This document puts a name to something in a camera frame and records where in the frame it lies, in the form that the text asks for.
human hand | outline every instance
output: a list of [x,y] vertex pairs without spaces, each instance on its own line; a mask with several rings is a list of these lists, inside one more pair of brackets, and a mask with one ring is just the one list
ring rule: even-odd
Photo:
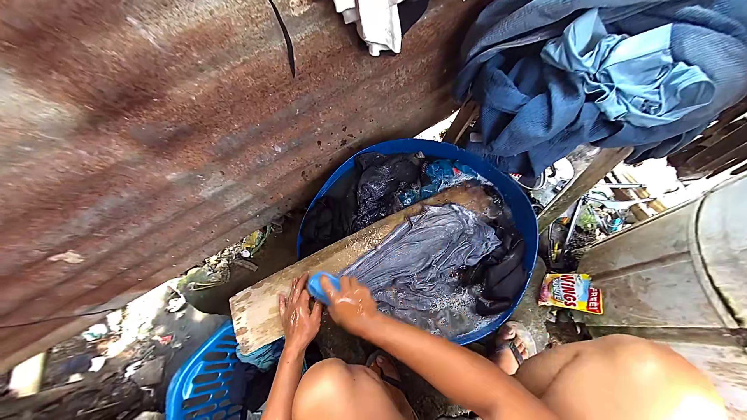
[[341,277],[340,290],[332,285],[327,276],[321,277],[321,285],[331,302],[329,314],[349,333],[360,336],[367,323],[379,315],[371,291],[355,277]]
[[308,273],[295,278],[291,293],[287,297],[282,293],[278,295],[280,319],[283,332],[285,332],[285,348],[290,350],[305,351],[319,332],[322,304],[314,300],[314,308],[309,309],[307,280],[309,280]]

hanging blue shirt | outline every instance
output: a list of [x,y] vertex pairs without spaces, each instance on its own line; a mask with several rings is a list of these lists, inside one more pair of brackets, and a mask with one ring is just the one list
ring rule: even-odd
[[672,24],[632,37],[608,34],[596,7],[542,49],[542,60],[583,79],[583,90],[611,121],[654,127],[708,105],[716,87],[697,66],[675,63]]

hanging white cloth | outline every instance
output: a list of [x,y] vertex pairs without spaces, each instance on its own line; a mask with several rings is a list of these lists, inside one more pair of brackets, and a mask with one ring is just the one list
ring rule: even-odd
[[381,51],[399,53],[402,28],[397,5],[403,0],[335,0],[335,9],[345,23],[356,23],[358,35],[368,45],[368,52],[378,57]]

blue plastic basket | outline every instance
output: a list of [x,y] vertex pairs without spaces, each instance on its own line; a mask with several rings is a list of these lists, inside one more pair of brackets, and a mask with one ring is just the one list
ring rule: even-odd
[[166,419],[239,420],[242,407],[231,404],[228,396],[237,361],[236,334],[228,320],[174,374],[166,393]]
[[[347,175],[348,171],[352,170],[355,166],[355,158],[357,155],[369,152],[378,152],[382,155],[394,155],[397,153],[417,153],[423,152],[428,158],[438,159],[450,159],[459,161],[469,167],[481,176],[488,179],[503,195],[503,199],[506,200],[506,204],[511,209],[516,229],[521,232],[524,237],[524,241],[527,244],[527,248],[524,254],[524,269],[527,271],[527,283],[524,284],[524,289],[521,291],[519,296],[514,299],[511,307],[506,310],[501,316],[496,318],[490,324],[485,325],[479,330],[472,331],[471,333],[462,334],[457,336],[452,341],[459,344],[465,345],[473,341],[479,340],[484,336],[487,336],[492,331],[500,327],[504,322],[508,320],[511,314],[516,309],[521,298],[524,296],[524,292],[527,290],[527,284],[529,278],[532,276],[532,270],[534,269],[534,262],[537,258],[537,247],[539,246],[539,233],[537,229],[537,219],[532,210],[532,205],[527,198],[527,195],[522,191],[519,184],[514,181],[513,178],[500,172],[495,166],[490,164],[487,160],[475,155],[467,150],[460,149],[457,146],[449,143],[439,143],[432,140],[421,140],[417,138],[403,138],[399,140],[390,140],[382,143],[374,144],[371,147],[363,149],[356,153],[353,157],[345,161],[333,174],[327,179],[322,188],[314,197],[314,200],[309,205],[311,208],[317,200],[319,200],[340,178]],[[306,216],[301,222],[301,229],[298,235],[298,253],[300,258],[301,251],[301,232],[303,232],[303,225],[306,222]]]

foot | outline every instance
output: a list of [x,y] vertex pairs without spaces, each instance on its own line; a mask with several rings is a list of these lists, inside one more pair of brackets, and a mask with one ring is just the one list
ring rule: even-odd
[[376,359],[371,365],[371,370],[380,377],[390,377],[397,382],[399,382],[400,380],[400,373],[397,371],[397,367],[394,365],[394,361],[388,356],[376,356]]
[[509,347],[509,344],[513,343],[516,349],[521,354],[523,359],[527,359],[529,351],[524,343],[524,340],[519,337],[514,329],[514,326],[510,322],[505,323],[498,330],[498,335],[495,338],[495,347],[499,350],[490,356],[490,360],[506,374],[513,375],[516,373],[519,367],[519,361],[514,356],[513,351]]

